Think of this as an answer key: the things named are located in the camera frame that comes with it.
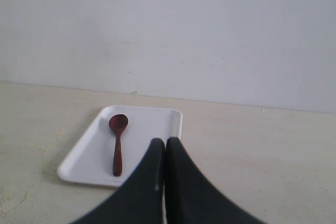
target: white wall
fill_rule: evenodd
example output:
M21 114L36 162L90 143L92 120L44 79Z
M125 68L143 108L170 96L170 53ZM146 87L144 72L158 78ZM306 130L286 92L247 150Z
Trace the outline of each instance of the white wall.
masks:
M336 112L336 0L0 0L0 79Z

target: white tray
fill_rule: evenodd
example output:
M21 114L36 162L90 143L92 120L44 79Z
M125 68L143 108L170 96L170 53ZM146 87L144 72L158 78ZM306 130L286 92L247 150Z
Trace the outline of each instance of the white tray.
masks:
M123 170L120 177L112 172L115 137L109 120L125 114L129 124L121 136ZM101 110L57 169L58 176L69 182L120 186L134 171L151 139L181 138L182 113L172 109L114 105Z

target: countertop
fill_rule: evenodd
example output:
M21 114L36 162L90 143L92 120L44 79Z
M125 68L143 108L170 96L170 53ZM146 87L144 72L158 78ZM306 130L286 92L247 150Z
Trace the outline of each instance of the countertop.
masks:
M114 188L56 169L105 106L173 108L204 175L277 223L336 223L336 115L0 82L0 223L70 223Z

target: wooden spoon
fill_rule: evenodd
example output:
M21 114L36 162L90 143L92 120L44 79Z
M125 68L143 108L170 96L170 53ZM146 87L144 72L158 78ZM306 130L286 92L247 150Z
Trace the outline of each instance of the wooden spoon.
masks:
M128 125L128 118L123 114L114 115L110 121L109 126L115 134L116 145L114 147L113 157L113 174L119 177L122 173L122 157L121 157L121 133Z

